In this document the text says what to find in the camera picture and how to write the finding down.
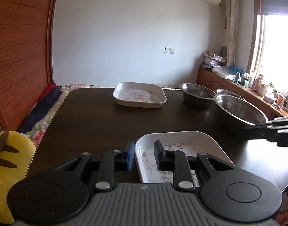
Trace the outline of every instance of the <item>sunlight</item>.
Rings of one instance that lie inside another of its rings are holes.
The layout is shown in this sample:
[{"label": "sunlight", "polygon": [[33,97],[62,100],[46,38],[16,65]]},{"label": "sunlight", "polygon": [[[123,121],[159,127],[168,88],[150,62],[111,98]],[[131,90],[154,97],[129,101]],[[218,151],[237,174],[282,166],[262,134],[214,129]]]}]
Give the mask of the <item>sunlight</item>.
[{"label": "sunlight", "polygon": [[265,16],[265,43],[260,73],[263,83],[273,82],[275,89],[288,92],[288,17]]}]

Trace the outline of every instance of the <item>black round knob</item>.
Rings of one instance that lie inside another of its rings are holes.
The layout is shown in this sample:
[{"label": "black round knob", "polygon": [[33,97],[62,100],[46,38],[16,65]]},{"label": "black round knob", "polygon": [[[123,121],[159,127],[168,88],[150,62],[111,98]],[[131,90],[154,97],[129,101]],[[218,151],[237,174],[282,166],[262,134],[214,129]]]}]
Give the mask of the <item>black round knob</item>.
[{"label": "black round knob", "polygon": [[226,188],[226,194],[234,201],[250,203],[260,198],[261,191],[253,184],[247,182],[237,182],[230,184]]},{"label": "black round knob", "polygon": [[276,216],[282,193],[271,182],[235,168],[214,172],[202,186],[200,199],[220,218],[237,223],[257,223]]},{"label": "black round knob", "polygon": [[79,213],[88,200],[86,185],[75,173],[66,171],[49,171],[26,178],[8,193],[8,206],[14,219],[34,225],[63,222]]},{"label": "black round knob", "polygon": [[43,182],[30,188],[29,198],[38,203],[55,202],[63,196],[64,189],[61,185],[52,182]]}]

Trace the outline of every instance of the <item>dark wooden table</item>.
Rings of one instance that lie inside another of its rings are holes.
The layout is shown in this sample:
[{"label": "dark wooden table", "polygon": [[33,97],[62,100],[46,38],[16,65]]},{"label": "dark wooden table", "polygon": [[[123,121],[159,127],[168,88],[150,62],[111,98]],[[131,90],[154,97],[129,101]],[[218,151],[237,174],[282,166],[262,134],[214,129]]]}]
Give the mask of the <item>dark wooden table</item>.
[{"label": "dark wooden table", "polygon": [[[82,152],[102,156],[123,149],[129,140],[148,133],[196,130],[214,138],[232,162],[274,184],[288,185],[288,148],[266,140],[236,141],[216,120],[216,105],[193,109],[181,91],[165,90],[167,102],[159,109],[118,105],[113,88],[72,91],[54,116],[36,151],[28,176],[61,164]],[[119,182],[139,182],[134,162],[131,172],[120,172]]]}]

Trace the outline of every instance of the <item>floral bedspread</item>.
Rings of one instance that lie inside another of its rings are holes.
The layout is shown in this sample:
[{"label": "floral bedspread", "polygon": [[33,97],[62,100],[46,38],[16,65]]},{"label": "floral bedspread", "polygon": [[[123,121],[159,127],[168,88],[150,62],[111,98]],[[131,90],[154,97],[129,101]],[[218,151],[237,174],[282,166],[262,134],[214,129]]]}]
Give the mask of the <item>floral bedspread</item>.
[{"label": "floral bedspread", "polygon": [[66,96],[71,91],[78,89],[78,88],[97,88],[97,87],[98,86],[85,85],[85,84],[72,84],[72,85],[62,86],[61,87],[62,94],[59,97],[56,104],[54,104],[54,106],[49,110],[48,114],[42,120],[36,123],[32,131],[26,133],[27,135],[30,135],[30,139],[33,141],[34,145],[38,147],[42,139],[42,136],[44,135],[46,129],[48,128],[48,125],[51,123],[51,120],[53,119],[55,113],[61,106]]},{"label": "floral bedspread", "polygon": [[275,218],[275,221],[281,226],[288,226],[288,187],[282,193],[282,196],[282,205]]}]

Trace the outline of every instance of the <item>curtain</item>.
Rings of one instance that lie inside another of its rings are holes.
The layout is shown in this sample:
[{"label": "curtain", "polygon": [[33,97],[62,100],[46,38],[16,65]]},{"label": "curtain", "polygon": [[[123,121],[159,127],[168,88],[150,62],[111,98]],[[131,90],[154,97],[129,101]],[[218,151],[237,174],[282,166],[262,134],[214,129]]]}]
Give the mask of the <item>curtain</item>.
[{"label": "curtain", "polygon": [[227,29],[228,29],[228,55],[227,66],[235,66],[235,38],[238,30],[239,0],[225,0]]},{"label": "curtain", "polygon": [[260,0],[261,15],[288,16],[288,0]]}]

